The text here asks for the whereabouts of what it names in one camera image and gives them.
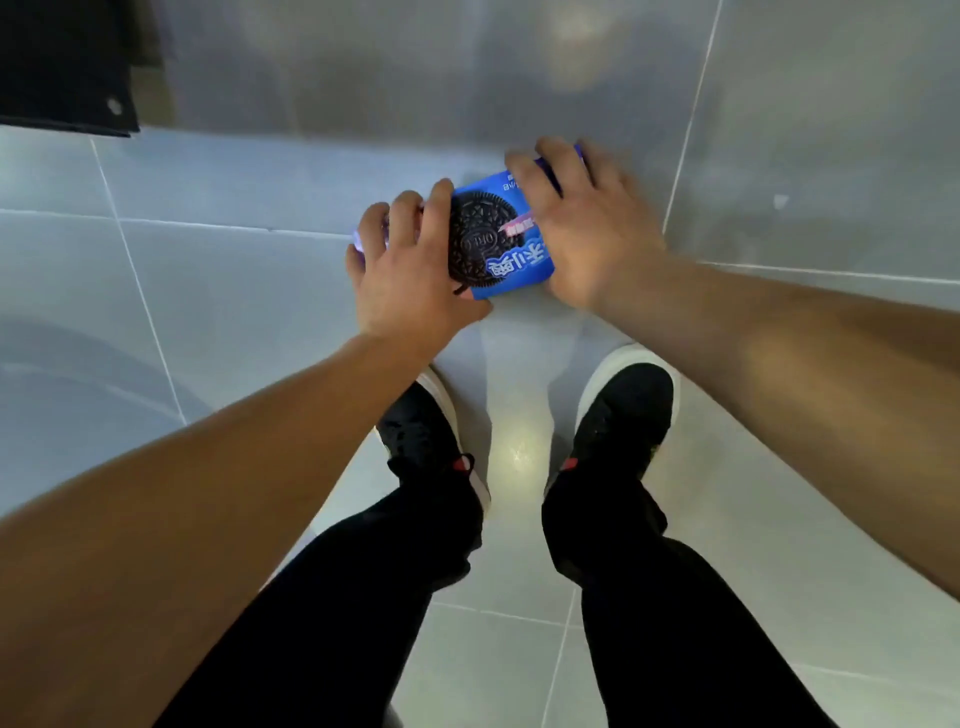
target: sneaker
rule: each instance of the sneaker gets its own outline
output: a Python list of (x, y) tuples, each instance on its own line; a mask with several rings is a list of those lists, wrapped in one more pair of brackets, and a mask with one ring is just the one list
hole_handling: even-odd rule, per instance
[(473, 456), (460, 447), (457, 411), (432, 369), (418, 376), (390, 406), (376, 431), (390, 453), (390, 469), (398, 477), (404, 477), (408, 469), (420, 473), (442, 473), (451, 467), (469, 471), (470, 485), (487, 513), (490, 491), (473, 469)]
[(563, 470), (603, 459), (641, 479), (680, 409), (680, 375), (639, 344), (607, 356), (577, 407), (573, 451)]

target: hand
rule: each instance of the hand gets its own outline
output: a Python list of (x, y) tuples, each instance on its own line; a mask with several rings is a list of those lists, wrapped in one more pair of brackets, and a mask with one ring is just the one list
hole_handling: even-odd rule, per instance
[[(403, 192), (391, 206), (369, 207), (357, 228), (364, 253), (347, 248), (361, 333), (395, 342), (422, 358), (423, 366), (457, 331), (491, 311), (488, 301), (453, 295), (447, 268), (452, 194), (453, 182), (437, 182), (420, 222), (423, 198), (416, 192)], [(388, 211), (389, 249), (383, 230)]]
[(562, 197), (529, 157), (508, 154), (507, 168), (523, 190), (556, 266), (550, 290), (565, 303), (595, 311), (618, 278), (663, 258), (666, 244), (636, 180), (593, 144), (582, 141), (581, 149), (586, 166), (562, 139), (537, 142)]

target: black sneaker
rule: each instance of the black sneaker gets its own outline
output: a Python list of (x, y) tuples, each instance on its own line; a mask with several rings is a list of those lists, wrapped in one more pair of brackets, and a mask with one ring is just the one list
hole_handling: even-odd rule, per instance
[(390, 469), (398, 477), (450, 468), (469, 471), (470, 485), (484, 513), (490, 508), (490, 491), (473, 470), (473, 456), (461, 451), (453, 401), (432, 369), (418, 376), (390, 406), (376, 431), (390, 453)]
[(573, 451), (564, 470), (581, 462), (643, 477), (680, 407), (680, 376), (639, 344), (600, 362), (577, 407)]

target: black pants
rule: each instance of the black pants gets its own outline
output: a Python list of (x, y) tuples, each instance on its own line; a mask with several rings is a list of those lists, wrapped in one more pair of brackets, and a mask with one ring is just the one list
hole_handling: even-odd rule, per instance
[[(482, 514), (465, 473), (403, 483), (329, 528), (260, 595), (158, 725), (381, 728), (432, 594), (463, 578)], [(663, 537), (629, 476), (581, 464), (543, 505), (610, 726), (832, 726), (723, 579)]]

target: oreo cookie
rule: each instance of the oreo cookie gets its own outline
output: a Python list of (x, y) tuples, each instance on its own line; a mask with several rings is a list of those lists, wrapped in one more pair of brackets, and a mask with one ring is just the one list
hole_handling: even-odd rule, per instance
[(453, 196), (450, 207), (450, 277), (467, 288), (496, 285), (506, 275), (495, 275), (488, 266), (518, 244), (506, 226), (517, 218), (516, 209), (492, 192), (475, 190)]

